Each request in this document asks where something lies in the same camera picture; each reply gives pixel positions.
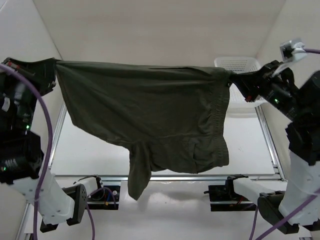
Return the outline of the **olive green shorts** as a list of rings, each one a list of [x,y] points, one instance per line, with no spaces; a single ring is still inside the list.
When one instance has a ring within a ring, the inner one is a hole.
[[[229,164],[231,71],[62,60],[55,70],[72,123],[129,151],[133,199],[153,172],[199,174]]]

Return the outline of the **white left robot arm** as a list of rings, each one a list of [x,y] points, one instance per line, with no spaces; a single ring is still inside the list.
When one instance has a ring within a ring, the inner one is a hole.
[[[41,149],[41,138],[31,131],[36,104],[40,103],[53,138],[49,111],[43,96],[56,86],[56,60],[23,62],[6,58],[0,65],[0,181],[34,206],[42,216],[35,229],[43,233],[59,224],[77,225],[86,209],[83,184],[60,187],[47,169],[49,152]]]

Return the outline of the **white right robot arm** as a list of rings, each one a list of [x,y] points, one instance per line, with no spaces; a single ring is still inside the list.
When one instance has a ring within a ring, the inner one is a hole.
[[[320,228],[320,73],[314,72],[301,86],[295,85],[291,69],[272,61],[255,72],[238,73],[230,81],[247,102],[264,98],[290,121],[290,175],[286,190],[273,191],[247,176],[229,176],[224,193],[230,200],[240,196],[256,205],[271,231],[296,234],[300,227],[309,231]]]

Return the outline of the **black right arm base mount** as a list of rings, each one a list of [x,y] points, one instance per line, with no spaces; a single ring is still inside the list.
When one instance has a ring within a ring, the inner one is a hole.
[[[247,179],[248,176],[236,174],[228,176],[224,185],[209,185],[204,191],[209,196],[211,212],[244,212],[255,211],[256,205],[234,190],[234,181]]]

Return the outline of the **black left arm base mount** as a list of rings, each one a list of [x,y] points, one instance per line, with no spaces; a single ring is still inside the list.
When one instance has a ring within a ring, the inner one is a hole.
[[[118,210],[120,203],[121,186],[119,184],[106,184],[95,175],[98,191],[88,198],[90,210]]]

